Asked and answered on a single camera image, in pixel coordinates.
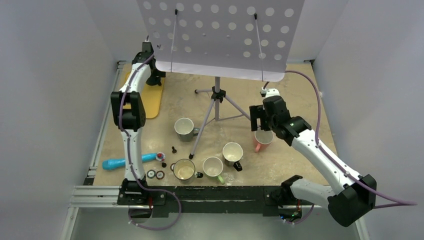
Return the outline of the pink mug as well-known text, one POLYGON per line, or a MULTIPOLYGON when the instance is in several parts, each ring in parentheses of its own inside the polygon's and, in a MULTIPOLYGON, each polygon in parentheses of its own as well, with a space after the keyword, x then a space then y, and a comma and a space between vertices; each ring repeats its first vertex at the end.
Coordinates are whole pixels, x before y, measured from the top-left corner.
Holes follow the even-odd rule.
POLYGON ((266 149, 273 141, 272 131, 257 130, 253 134, 254 152, 258 153, 266 149))

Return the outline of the black handled white mug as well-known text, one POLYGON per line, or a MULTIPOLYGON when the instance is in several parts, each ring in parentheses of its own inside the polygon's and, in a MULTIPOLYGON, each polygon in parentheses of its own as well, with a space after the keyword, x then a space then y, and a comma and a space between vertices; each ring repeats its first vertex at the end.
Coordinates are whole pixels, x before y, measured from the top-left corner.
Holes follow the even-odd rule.
POLYGON ((244 151, 242 147, 236 142, 228 142, 222 148, 224 164, 228 167, 233 167, 238 172, 243 170, 243 167, 240 163, 243 154, 244 151))

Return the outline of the grey teal mug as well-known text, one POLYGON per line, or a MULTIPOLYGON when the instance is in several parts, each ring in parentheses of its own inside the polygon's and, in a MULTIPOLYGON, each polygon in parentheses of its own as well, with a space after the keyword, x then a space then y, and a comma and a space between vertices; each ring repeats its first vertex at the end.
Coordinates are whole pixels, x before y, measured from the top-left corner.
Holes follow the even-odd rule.
POLYGON ((200 128, 195 127, 193 121, 186 117, 180 118, 174 123, 174 130, 182 142, 191 142, 200 132, 200 128))

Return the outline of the light green mug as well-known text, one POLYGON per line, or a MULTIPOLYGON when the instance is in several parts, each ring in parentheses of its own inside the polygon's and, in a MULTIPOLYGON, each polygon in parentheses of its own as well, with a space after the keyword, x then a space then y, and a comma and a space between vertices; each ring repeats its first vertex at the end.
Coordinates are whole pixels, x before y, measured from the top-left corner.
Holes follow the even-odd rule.
POLYGON ((203 162, 202 169, 208 177, 217 179, 222 185, 225 184, 225 181, 221 176, 224 165, 218 157, 211 156, 206 158, 203 162))

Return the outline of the cream beige mug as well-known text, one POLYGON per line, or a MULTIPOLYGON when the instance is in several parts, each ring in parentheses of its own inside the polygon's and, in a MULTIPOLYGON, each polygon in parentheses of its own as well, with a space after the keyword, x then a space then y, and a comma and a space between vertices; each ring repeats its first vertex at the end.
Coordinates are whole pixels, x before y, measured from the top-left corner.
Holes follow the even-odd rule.
POLYGON ((202 172, 196 170, 195 164, 190 159, 180 159, 173 165, 174 176, 183 184, 190 184, 196 179, 204 177, 202 172))

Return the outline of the dark blue mug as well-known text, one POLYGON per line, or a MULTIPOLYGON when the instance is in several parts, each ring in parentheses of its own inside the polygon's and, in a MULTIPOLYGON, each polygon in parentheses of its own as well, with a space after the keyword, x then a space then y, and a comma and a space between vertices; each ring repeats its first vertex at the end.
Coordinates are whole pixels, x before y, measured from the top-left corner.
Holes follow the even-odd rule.
POLYGON ((161 86, 162 85, 162 78, 166 77, 166 72, 160 71, 156 68, 151 70, 151 75, 147 79, 146 84, 148 86, 161 86))

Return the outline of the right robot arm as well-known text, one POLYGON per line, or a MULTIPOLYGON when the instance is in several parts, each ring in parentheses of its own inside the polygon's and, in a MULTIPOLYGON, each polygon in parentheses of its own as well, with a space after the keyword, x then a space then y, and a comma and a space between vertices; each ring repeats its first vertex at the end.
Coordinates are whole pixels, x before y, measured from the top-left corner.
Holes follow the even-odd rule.
POLYGON ((261 105, 251 105, 249 112, 252 131, 274 132, 312 163, 328 182, 321 185, 294 175, 281 183, 279 201, 292 204, 306 200, 327 209, 343 227, 376 208, 377 181, 370 174, 362 176, 330 152, 306 120, 290 115, 282 97, 266 97, 261 105))

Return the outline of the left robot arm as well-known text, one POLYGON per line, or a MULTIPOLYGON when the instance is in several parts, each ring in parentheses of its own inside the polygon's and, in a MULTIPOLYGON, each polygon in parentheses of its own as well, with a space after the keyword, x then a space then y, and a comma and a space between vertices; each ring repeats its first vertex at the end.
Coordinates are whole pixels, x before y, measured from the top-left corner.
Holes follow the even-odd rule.
POLYGON ((110 94, 113 121, 121 132, 124 146, 125 173, 119 188, 120 204, 134 201, 142 205, 150 196, 142 163, 141 136, 146 123, 142 91, 153 67, 154 48, 151 42, 145 41, 131 62, 126 82, 110 94))

